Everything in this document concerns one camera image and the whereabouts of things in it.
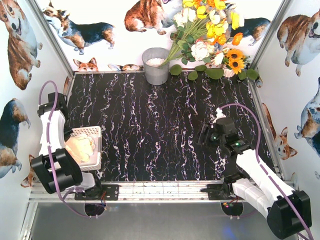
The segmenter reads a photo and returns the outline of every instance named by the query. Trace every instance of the white basket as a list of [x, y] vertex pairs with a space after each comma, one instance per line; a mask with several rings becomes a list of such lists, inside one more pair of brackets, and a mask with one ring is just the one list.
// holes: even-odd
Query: white basket
[[99, 126], [88, 126], [73, 128], [72, 130], [73, 133], [71, 133], [71, 137], [76, 137], [80, 134], [87, 134], [92, 137], [95, 145], [95, 149], [93, 150], [93, 155], [90, 156], [90, 160], [79, 164], [81, 171], [99, 170], [101, 168], [101, 128]]

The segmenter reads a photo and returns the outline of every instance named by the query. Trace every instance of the sunflower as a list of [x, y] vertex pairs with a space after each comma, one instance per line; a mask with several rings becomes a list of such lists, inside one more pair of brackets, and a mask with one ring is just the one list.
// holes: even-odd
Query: sunflower
[[228, 59], [242, 59], [244, 57], [244, 53], [239, 49], [230, 49], [226, 54]]
[[241, 73], [241, 70], [245, 68], [245, 63], [242, 59], [229, 58], [229, 67], [234, 71], [235, 74]]

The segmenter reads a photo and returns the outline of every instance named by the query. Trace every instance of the green leaf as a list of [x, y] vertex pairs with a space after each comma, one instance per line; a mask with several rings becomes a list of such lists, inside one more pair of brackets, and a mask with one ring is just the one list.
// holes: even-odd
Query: green leaf
[[186, 41], [187, 41], [189, 44], [193, 44], [193, 43], [195, 42], [195, 39], [194, 39], [193, 36], [188, 35], [188, 36], [186, 37]]
[[182, 58], [181, 59], [181, 62], [184, 64], [184, 65], [187, 65], [188, 64], [188, 60], [186, 58]]
[[224, 70], [221, 68], [208, 68], [205, 70], [205, 74], [207, 74], [211, 79], [218, 80], [223, 77]]
[[242, 70], [241, 72], [238, 73], [238, 78], [242, 81], [245, 80], [247, 78], [247, 74], [244, 70]]
[[183, 26], [179, 26], [179, 27], [178, 27], [178, 30], [181, 31], [181, 32], [184, 32], [184, 31], [185, 31], [185, 28], [184, 28]]
[[187, 43], [186, 40], [181, 40], [181, 39], [177, 42], [178, 45], [182, 45], [186, 43]]
[[193, 63], [193, 62], [195, 62], [196, 61], [196, 59], [192, 56], [192, 57], [189, 57], [189, 62], [190, 63]]
[[198, 72], [204, 72], [207, 69], [206, 65], [199, 65], [195, 67], [195, 70]]
[[259, 76], [258, 72], [252, 68], [250, 68], [246, 71], [246, 75], [251, 80], [256, 80]]
[[204, 59], [202, 59], [202, 61], [204, 61], [204, 63], [210, 63], [211, 62], [211, 58], [209, 56], [205, 57]]
[[171, 75], [177, 76], [182, 72], [182, 67], [179, 64], [173, 65], [170, 68]]
[[182, 45], [182, 47], [183, 47], [184, 50], [188, 50], [189, 49], [189, 45], [186, 42]]
[[191, 81], [194, 81], [198, 78], [198, 73], [197, 71], [192, 71], [188, 74], [188, 79]]
[[176, 35], [174, 32], [172, 32], [172, 33], [170, 34], [170, 39], [171, 39], [171, 40], [175, 40], [176, 37], [177, 37], [177, 35]]
[[183, 35], [184, 35], [184, 32], [183, 31], [179, 31], [177, 38], [181, 39]]

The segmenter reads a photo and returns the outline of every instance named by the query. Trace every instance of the white rose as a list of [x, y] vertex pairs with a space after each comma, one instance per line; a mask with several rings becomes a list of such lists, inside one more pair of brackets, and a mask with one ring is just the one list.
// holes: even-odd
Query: white rose
[[196, 44], [192, 45], [191, 51], [191, 54], [196, 61], [201, 61], [210, 55], [203, 41], [198, 41]]
[[219, 66], [221, 63], [222, 63], [222, 60], [224, 59], [224, 53], [223, 52], [220, 52], [219, 54], [217, 54], [214, 59], [213, 59], [213, 64], [215, 66]]
[[188, 8], [188, 19], [193, 22], [197, 18], [197, 13], [195, 10]]
[[182, 12], [178, 12], [173, 16], [173, 20], [176, 22], [178, 27], [184, 27], [184, 24], [188, 21], [188, 15], [183, 15]]
[[211, 20], [211, 22], [214, 24], [214, 25], [217, 25], [220, 23], [220, 16], [219, 15], [215, 15], [215, 10], [211, 11], [209, 13], [209, 18]]

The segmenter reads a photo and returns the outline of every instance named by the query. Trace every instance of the black marble surface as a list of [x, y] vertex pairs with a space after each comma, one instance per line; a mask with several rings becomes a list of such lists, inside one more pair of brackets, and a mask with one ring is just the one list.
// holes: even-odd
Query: black marble surface
[[[193, 143], [203, 120], [217, 107], [240, 103], [256, 112], [249, 86], [236, 79], [209, 80], [187, 72], [153, 86], [143, 72], [78, 74], [68, 102], [72, 128], [100, 126], [101, 181], [216, 180], [232, 174], [235, 162], [221, 150]], [[240, 107], [223, 113], [254, 146], [258, 130]], [[262, 133], [260, 157], [273, 168]]]

